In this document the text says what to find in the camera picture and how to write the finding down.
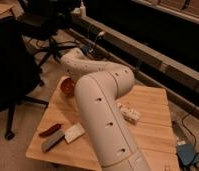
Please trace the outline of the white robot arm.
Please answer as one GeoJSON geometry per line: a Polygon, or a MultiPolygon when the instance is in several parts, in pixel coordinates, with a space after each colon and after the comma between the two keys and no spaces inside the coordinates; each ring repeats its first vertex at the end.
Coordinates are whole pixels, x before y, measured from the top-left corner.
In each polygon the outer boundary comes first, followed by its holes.
{"type": "Polygon", "coordinates": [[[64,54],[61,63],[75,83],[77,108],[102,171],[151,171],[116,103],[134,86],[132,70],[89,60],[78,48],[64,54]]]}

